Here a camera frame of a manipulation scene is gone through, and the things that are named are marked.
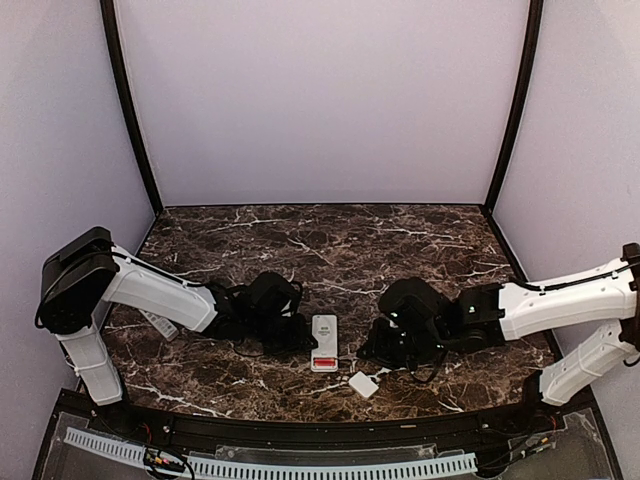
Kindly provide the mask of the white battery cover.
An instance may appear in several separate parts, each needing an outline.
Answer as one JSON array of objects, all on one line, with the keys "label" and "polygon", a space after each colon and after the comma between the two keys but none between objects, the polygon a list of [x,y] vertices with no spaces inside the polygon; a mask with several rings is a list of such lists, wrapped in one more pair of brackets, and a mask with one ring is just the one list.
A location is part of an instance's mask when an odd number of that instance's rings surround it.
[{"label": "white battery cover", "polygon": [[369,399],[379,390],[377,383],[361,371],[358,371],[350,377],[348,384],[364,399]]}]

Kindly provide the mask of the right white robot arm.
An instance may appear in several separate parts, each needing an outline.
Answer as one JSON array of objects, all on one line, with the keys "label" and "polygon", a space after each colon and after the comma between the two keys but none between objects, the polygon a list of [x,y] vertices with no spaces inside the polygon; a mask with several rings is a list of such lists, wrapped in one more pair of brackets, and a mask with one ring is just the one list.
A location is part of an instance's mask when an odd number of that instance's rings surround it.
[{"label": "right white robot arm", "polygon": [[392,283],[357,356],[390,370],[439,367],[447,353],[471,354],[555,328],[599,322],[573,351],[530,375],[510,413],[521,434],[614,367],[639,361],[639,246],[577,274],[538,283],[513,280],[463,290],[449,299],[426,281]]}]

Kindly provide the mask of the white remote green buttons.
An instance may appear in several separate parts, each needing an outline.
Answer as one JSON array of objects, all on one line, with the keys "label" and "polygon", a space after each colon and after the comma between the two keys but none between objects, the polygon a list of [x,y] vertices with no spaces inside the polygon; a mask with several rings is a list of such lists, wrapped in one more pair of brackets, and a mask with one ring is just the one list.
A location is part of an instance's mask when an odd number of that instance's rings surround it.
[{"label": "white remote green buttons", "polygon": [[[310,368],[315,373],[332,373],[338,370],[338,324],[337,316],[333,314],[318,314],[312,317],[312,336],[317,341],[317,347],[311,351]],[[314,364],[315,358],[335,358],[331,365]]]}]

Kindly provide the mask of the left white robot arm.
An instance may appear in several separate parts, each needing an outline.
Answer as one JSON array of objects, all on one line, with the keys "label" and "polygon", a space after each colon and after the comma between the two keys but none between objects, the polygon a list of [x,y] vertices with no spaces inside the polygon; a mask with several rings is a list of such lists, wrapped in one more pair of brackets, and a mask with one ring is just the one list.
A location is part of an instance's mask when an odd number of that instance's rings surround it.
[{"label": "left white robot arm", "polygon": [[318,345],[299,311],[302,297],[301,283],[270,271],[248,285],[189,282],[136,258],[109,230],[94,227],[44,262],[34,324],[56,337],[92,401],[103,407],[103,421],[131,436],[141,415],[124,400],[124,384],[94,324],[99,303],[126,305],[215,340],[251,338],[265,355],[279,356]]}]

